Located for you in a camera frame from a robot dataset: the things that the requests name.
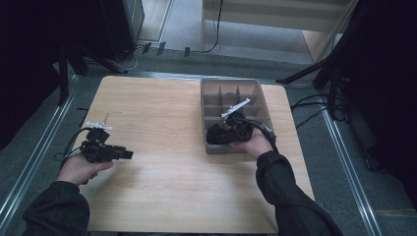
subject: hand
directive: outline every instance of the hand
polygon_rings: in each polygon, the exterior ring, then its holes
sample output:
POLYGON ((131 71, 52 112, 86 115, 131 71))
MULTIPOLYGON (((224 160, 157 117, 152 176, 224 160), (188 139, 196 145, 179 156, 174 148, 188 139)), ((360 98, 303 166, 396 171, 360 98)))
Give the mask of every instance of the hand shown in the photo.
POLYGON ((113 167, 111 161, 89 163, 82 154, 70 157, 59 172, 57 181, 66 181, 77 186, 85 183, 88 179, 97 176, 101 170, 113 167))
POLYGON ((273 150, 267 138, 257 128, 252 132, 251 140, 247 142, 235 142, 230 144, 234 148, 242 149, 254 159, 258 159, 261 154, 273 150))

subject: black jacket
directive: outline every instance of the black jacket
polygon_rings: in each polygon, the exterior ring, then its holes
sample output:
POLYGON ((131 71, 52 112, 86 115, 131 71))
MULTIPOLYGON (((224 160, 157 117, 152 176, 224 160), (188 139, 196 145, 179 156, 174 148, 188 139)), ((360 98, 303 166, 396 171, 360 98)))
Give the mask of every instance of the black jacket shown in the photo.
POLYGON ((30 204, 24 213, 25 236, 85 236, 89 226, 89 203, 80 189, 56 181, 30 204))
MULTIPOLYGON (((275 206, 279 235, 342 235, 331 217, 298 188, 288 160, 273 151, 258 158, 257 183, 275 206)), ((89 204, 77 186, 54 182, 25 211, 24 235, 85 235, 89 204)))
POLYGON ((275 206, 279 235, 342 235, 331 217, 296 185, 287 158, 268 151, 257 164, 258 187, 275 206))

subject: gray storage bin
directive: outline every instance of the gray storage bin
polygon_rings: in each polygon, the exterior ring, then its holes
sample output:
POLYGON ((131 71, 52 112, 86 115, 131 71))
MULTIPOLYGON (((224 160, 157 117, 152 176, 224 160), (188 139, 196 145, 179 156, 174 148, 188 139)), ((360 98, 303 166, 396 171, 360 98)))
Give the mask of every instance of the gray storage bin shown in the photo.
POLYGON ((203 118, 203 137, 208 154, 242 153, 243 150, 229 145, 210 145, 207 143, 206 134, 208 128, 214 124, 226 128, 221 113, 226 112, 230 106, 234 106, 246 98, 251 101, 241 109, 247 119, 263 123, 272 128, 267 104, 261 85, 257 80, 251 79, 202 79, 201 100, 203 118))

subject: wooden table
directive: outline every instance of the wooden table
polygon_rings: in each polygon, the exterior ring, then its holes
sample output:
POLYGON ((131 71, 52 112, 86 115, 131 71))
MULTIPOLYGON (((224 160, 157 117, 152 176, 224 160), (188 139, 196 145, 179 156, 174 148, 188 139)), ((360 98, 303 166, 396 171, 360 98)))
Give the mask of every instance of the wooden table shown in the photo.
MULTIPOLYGON (((263 86, 277 147, 313 197, 285 89, 263 86)), ((81 187, 89 231, 276 233, 274 208, 246 154, 208 155, 200 81, 106 77, 86 121, 108 115, 108 145, 134 151, 81 187)), ((76 147, 84 140, 80 136, 76 147)))

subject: metal frame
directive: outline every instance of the metal frame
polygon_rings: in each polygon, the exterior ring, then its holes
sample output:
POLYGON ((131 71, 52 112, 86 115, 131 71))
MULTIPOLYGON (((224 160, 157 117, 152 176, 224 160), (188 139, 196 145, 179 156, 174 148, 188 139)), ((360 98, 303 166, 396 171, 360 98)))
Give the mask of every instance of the metal frame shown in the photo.
POLYGON ((364 188, 362 187, 361 181, 356 174, 355 167, 350 160, 349 152, 344 145, 343 138, 341 137, 337 124, 331 119, 327 112, 324 112, 324 118, 328 131, 333 139, 334 147, 336 148, 340 163, 343 167, 344 173, 346 174, 347 182, 349 183, 350 189, 352 190, 353 197, 359 208, 359 213, 364 221, 365 228, 368 231, 368 235, 380 236, 383 235, 381 227, 375 217, 374 210, 369 202, 368 196, 364 188))
POLYGON ((37 169, 39 168, 40 163, 45 157, 46 151, 48 150, 52 140, 55 137, 57 130, 59 129, 67 111, 70 107, 77 86, 80 83, 80 76, 74 76, 71 84, 70 93, 68 99, 59 106, 55 113, 53 114, 51 120, 49 121, 48 126, 46 127, 43 135, 41 136, 39 142, 33 150, 27 164, 25 165, 24 170, 13 186, 12 190, 6 197, 6 199, 1 204, 0 209, 0 235, 3 236, 6 233, 6 229, 9 226, 10 221, 12 220, 13 215, 16 212, 16 209, 19 207, 26 191, 29 188, 30 182, 36 174, 37 169))

